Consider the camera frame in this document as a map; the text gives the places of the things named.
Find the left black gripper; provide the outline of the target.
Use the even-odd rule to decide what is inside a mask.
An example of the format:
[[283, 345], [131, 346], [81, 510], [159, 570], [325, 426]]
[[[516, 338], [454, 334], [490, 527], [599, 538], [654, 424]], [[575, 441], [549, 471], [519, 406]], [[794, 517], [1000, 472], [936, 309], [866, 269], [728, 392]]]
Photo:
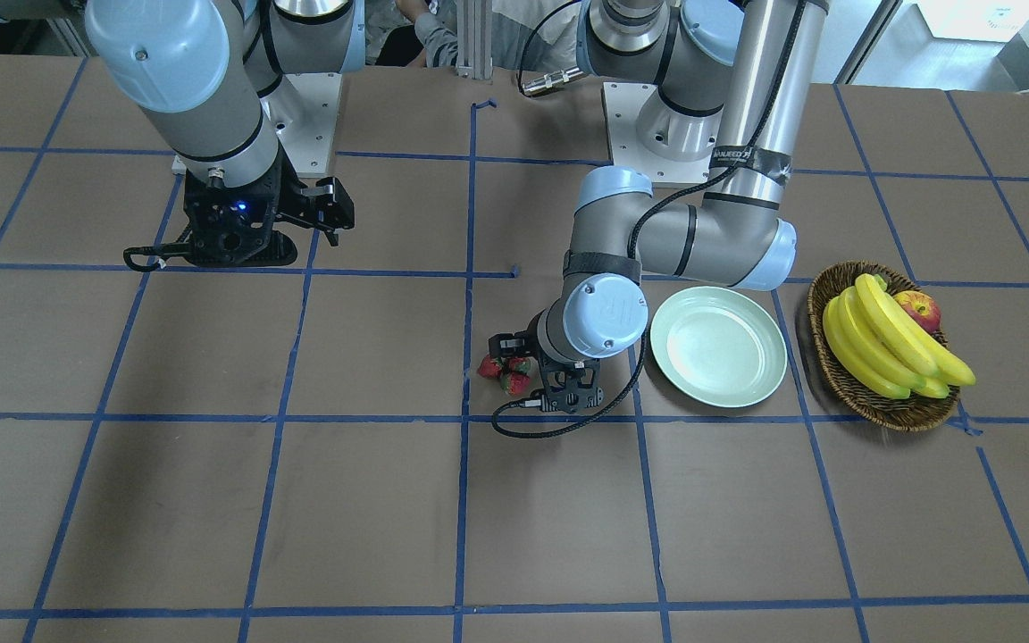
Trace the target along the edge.
[[489, 340], [489, 355], [504, 362], [514, 355], [526, 355], [534, 361], [527, 395], [540, 410], [576, 413], [601, 406], [605, 394], [598, 384], [600, 362], [593, 358], [582, 363], [556, 361], [540, 346], [539, 325], [540, 318], [534, 317], [523, 332], [493, 335]]

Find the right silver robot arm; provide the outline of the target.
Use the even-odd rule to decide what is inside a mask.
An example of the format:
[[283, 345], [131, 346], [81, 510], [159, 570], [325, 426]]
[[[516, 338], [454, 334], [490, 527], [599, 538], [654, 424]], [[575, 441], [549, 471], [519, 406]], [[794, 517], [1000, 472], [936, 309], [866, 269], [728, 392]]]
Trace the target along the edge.
[[294, 144], [318, 119], [289, 76], [363, 68], [361, 1], [0, 1], [0, 23], [83, 17], [118, 90], [184, 166], [188, 223], [175, 241], [126, 249], [127, 267], [286, 267], [297, 245], [281, 223], [336, 246], [356, 222], [340, 180], [306, 184]]

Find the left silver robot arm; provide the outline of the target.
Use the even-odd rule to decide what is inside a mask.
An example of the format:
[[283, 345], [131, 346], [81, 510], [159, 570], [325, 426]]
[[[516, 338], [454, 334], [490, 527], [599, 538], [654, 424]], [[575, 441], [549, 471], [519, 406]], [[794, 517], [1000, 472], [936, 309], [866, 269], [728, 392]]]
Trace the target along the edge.
[[530, 357], [542, 386], [519, 406], [576, 413], [603, 403], [601, 362], [647, 338], [641, 274], [772, 290], [795, 261], [779, 207], [830, 5], [826, 1], [584, 1], [577, 65], [652, 94], [634, 113], [640, 149], [685, 163], [686, 194], [658, 199], [654, 168], [590, 171], [574, 211], [561, 294], [526, 330], [489, 341]]

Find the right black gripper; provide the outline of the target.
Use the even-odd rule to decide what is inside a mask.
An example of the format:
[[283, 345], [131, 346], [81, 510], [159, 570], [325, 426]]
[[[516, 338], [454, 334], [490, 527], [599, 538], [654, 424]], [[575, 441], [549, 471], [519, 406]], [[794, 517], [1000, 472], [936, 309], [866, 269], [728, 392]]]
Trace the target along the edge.
[[356, 224], [354, 200], [339, 178], [306, 186], [280, 150], [269, 170], [245, 186], [229, 188], [185, 175], [188, 256], [197, 267], [283, 267], [297, 259], [290, 237], [274, 230], [286, 222], [322, 233], [331, 247]]

